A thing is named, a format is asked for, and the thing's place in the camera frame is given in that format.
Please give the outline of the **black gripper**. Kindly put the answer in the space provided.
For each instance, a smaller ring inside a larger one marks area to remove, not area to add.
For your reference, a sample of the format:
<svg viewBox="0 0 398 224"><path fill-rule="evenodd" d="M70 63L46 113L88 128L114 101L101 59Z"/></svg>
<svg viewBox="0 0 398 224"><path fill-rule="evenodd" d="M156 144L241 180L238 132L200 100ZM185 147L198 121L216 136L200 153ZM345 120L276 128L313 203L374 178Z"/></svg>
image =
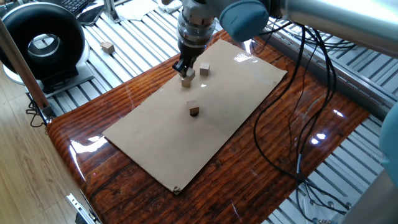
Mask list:
<svg viewBox="0 0 398 224"><path fill-rule="evenodd" d="M197 58L205 51L206 46L200 45L199 47L191 47L185 45L183 42L179 42L178 47L180 49L180 59L172 65L172 68L177 71L182 78L185 78L187 76L188 67L193 68Z"/></svg>

